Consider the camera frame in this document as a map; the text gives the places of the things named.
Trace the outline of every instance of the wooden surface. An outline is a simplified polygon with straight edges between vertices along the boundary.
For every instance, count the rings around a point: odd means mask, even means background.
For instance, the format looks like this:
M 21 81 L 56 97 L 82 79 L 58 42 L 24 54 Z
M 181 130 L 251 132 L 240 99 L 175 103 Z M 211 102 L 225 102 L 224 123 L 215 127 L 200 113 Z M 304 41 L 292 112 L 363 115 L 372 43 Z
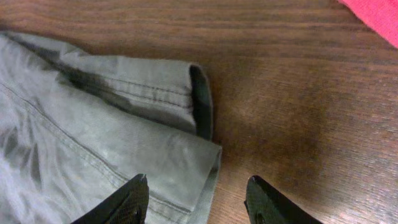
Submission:
M 249 223 L 253 174 L 325 223 L 398 222 L 398 50 L 336 1 L 0 0 L 0 26 L 206 67 L 209 223 Z

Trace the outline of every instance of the gray fabric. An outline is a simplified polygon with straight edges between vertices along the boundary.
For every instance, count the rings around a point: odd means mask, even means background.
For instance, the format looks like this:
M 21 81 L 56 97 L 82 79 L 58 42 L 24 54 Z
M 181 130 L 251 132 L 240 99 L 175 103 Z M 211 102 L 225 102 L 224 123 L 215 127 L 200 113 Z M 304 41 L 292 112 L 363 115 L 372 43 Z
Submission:
M 146 223 L 206 223 L 221 149 L 193 135 L 211 136 L 211 118 L 193 115 L 211 114 L 206 83 L 192 88 L 193 67 L 1 34 L 2 223 L 72 222 L 139 173 L 150 191 Z

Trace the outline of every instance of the red cloth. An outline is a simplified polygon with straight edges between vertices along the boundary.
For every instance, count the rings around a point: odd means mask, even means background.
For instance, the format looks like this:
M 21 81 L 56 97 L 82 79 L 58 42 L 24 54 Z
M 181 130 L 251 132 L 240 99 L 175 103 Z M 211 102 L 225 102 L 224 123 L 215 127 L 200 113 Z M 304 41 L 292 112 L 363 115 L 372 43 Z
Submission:
M 398 48 L 398 0 L 340 0 L 340 2 Z

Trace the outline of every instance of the wooden table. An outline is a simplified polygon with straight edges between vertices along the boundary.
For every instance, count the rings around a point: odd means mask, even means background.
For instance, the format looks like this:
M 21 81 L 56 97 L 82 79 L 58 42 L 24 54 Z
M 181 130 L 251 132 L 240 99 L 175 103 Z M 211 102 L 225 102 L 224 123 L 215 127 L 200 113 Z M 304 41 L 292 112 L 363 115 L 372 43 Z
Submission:
M 325 223 L 398 222 L 398 50 L 336 1 L 0 0 L 0 27 L 206 67 L 209 223 L 249 223 L 253 174 Z

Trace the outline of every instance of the gray cloth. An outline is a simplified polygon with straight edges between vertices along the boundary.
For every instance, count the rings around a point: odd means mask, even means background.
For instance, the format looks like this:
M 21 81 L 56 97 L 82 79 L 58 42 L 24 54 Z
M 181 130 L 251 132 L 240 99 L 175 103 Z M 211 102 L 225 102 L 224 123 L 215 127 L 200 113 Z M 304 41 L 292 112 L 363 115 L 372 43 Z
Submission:
M 2 33 L 0 220 L 70 223 L 143 173 L 146 223 L 206 223 L 221 154 L 211 121 L 197 65 Z

